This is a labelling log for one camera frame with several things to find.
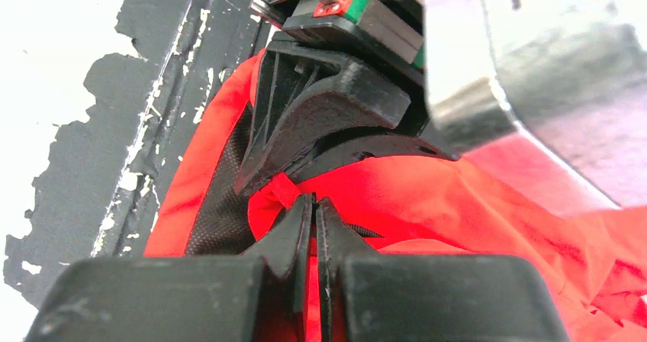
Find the red zip jacket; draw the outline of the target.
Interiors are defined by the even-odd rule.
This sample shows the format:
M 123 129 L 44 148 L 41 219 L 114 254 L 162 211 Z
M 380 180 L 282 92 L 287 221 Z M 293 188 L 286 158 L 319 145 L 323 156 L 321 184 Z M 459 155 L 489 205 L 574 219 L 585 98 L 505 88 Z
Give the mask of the red zip jacket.
M 147 241 L 147 257 L 238 254 L 304 193 L 390 254 L 499 253 L 529 260 L 574 341 L 646 339 L 646 209 L 560 218 L 467 160 L 367 159 L 296 184 L 276 176 L 251 196 L 232 189 L 251 125 L 261 55 L 215 95 Z

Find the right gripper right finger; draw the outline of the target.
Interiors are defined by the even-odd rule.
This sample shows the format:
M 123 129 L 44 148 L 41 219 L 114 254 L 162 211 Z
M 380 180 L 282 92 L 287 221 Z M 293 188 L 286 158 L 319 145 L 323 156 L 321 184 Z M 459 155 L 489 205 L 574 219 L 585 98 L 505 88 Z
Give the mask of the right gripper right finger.
M 538 271 L 503 255 L 373 249 L 333 203 L 315 211 L 325 341 L 567 341 Z

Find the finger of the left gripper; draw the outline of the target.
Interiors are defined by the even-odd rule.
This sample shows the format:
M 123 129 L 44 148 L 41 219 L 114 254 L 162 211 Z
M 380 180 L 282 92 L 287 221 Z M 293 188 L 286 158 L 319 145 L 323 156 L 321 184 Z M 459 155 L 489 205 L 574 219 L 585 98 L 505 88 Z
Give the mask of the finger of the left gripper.
M 440 137 L 391 132 L 356 136 L 329 135 L 288 167 L 288 178 L 299 183 L 343 166 L 387 156 L 428 156 L 456 161 L 460 154 Z
M 259 66 L 249 144 L 234 190 L 251 195 L 279 173 L 298 173 L 332 134 L 393 129 L 409 105 L 405 91 L 348 53 L 274 41 Z

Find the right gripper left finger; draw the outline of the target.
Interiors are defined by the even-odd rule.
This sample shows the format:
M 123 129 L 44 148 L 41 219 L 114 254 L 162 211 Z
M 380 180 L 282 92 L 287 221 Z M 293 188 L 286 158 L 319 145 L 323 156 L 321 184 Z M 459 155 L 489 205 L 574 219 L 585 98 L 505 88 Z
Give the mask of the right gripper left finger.
M 58 278 L 29 341 L 303 341 L 314 200 L 240 255 L 107 257 Z

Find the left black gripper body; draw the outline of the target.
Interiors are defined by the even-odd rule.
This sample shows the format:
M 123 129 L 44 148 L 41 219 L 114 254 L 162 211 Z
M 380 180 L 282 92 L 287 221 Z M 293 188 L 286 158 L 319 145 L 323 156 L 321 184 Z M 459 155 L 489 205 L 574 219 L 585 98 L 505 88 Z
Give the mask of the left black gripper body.
M 391 78 L 424 83 L 416 0 L 252 0 L 255 14 L 309 47 L 358 57 Z

